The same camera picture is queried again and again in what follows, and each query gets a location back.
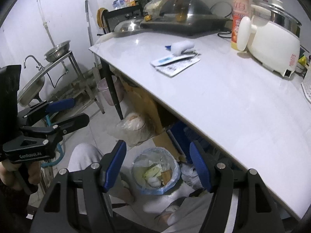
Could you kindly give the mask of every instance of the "sink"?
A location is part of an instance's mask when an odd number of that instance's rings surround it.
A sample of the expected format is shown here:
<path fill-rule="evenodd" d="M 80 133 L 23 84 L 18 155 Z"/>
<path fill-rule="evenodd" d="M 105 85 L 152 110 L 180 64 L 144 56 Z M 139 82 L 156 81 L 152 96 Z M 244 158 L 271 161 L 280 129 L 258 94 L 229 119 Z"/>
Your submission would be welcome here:
<path fill-rule="evenodd" d="M 17 101 L 22 107 L 26 107 L 43 88 L 44 74 L 44 70 L 39 71 L 18 93 Z"/>

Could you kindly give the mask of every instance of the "white plastic basket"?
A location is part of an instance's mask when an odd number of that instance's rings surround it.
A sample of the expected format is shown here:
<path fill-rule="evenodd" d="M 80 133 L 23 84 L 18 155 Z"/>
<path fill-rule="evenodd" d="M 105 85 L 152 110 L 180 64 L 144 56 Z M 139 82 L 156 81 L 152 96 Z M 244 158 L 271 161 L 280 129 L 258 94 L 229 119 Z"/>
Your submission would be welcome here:
<path fill-rule="evenodd" d="M 301 86 L 304 91 L 304 95 L 311 103 L 311 67 L 309 67 L 307 70 L 306 76 L 304 77 L 304 81 L 302 82 Z"/>

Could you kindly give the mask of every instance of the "blue trash bag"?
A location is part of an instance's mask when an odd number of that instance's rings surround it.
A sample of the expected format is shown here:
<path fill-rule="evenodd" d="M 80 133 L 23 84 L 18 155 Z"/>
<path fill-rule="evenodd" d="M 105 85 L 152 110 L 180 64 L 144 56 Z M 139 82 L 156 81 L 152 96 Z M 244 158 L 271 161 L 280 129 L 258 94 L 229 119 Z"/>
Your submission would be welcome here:
<path fill-rule="evenodd" d="M 172 170 L 171 180 L 163 187 L 151 187 L 143 178 L 143 174 L 153 165 L 160 164 L 162 171 Z M 180 178 L 180 169 L 177 161 L 172 154 L 162 147 L 148 148 L 142 151 L 134 160 L 131 175 L 136 184 L 137 189 L 142 194 L 164 194 L 171 189 Z"/>

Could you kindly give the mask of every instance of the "tabletop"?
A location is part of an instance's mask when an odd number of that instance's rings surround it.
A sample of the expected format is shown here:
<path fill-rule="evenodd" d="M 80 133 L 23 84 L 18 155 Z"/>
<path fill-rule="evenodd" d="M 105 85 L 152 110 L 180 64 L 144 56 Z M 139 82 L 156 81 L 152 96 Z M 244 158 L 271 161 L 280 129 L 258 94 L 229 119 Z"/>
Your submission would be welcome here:
<path fill-rule="evenodd" d="M 190 37 L 200 61 L 169 78 L 150 61 L 188 39 L 142 32 L 90 50 L 145 88 L 246 169 L 255 168 L 296 218 L 311 203 L 311 105 L 299 77 L 286 80 L 216 34 Z"/>

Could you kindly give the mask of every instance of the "faucet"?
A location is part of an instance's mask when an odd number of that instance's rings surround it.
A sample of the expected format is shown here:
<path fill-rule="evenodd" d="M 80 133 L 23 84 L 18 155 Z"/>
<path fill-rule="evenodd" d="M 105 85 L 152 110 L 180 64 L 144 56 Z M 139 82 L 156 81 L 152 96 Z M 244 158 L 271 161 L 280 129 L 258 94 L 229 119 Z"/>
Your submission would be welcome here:
<path fill-rule="evenodd" d="M 32 57 L 35 62 L 37 62 L 38 66 L 36 66 L 36 68 L 38 68 L 38 70 L 40 71 L 41 69 L 43 69 L 44 67 L 41 65 L 41 63 L 35 58 L 35 56 L 33 55 L 28 55 L 25 60 L 24 60 L 24 69 L 26 69 L 26 60 L 29 58 L 29 57 Z"/>

